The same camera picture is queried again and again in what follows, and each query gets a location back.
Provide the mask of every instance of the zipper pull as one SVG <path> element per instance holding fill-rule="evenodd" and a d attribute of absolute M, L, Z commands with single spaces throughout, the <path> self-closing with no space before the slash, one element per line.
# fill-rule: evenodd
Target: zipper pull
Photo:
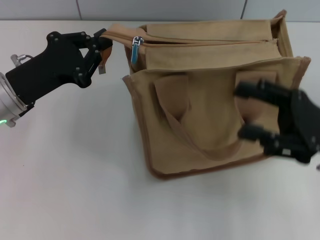
<path fill-rule="evenodd" d="M 138 53 L 140 44 L 144 43 L 144 39 L 141 36 L 135 36 L 132 41 L 132 53 L 131 53 L 131 63 L 136 64 L 138 60 Z"/>

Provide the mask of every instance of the canvas bag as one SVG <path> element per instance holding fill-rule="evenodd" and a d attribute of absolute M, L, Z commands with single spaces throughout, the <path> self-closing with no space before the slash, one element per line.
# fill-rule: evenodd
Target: canvas bag
<path fill-rule="evenodd" d="M 122 43 L 125 82 L 148 169 L 167 178 L 267 158 L 258 142 L 238 138 L 246 123 L 278 131 L 278 109 L 234 97 L 239 81 L 260 79 L 298 88 L 310 63 L 293 57 L 286 11 L 267 20 L 112 25 L 101 37 Z M 134 37 L 142 37 L 132 64 Z M 104 61 L 110 53 L 102 54 Z"/>

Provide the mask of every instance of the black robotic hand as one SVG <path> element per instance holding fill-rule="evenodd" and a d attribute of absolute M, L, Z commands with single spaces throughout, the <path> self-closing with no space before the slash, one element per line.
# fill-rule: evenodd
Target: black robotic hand
<path fill-rule="evenodd" d="M 260 80 L 258 84 L 240 82 L 234 94 L 279 107 L 279 133 L 245 124 L 238 132 L 239 138 L 259 140 L 265 155 L 295 158 L 304 164 L 309 164 L 311 157 L 320 151 L 320 109 L 305 92 Z"/>

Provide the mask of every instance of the white tabletop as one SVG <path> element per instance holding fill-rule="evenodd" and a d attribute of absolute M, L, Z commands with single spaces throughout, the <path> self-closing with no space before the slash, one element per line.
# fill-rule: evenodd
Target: white tabletop
<path fill-rule="evenodd" d="M 141 22 L 123 22 L 138 26 Z M 0 71 L 12 54 L 35 56 L 52 31 L 107 21 L 0 21 Z M 320 23 L 288 23 L 293 52 L 312 62 L 301 87 L 320 105 Z M 16 127 L 0 127 L 1 240 L 315 240 L 320 157 L 309 166 L 271 158 L 162 181 L 149 174 L 123 46 L 107 74 L 67 84 L 36 102 Z"/>

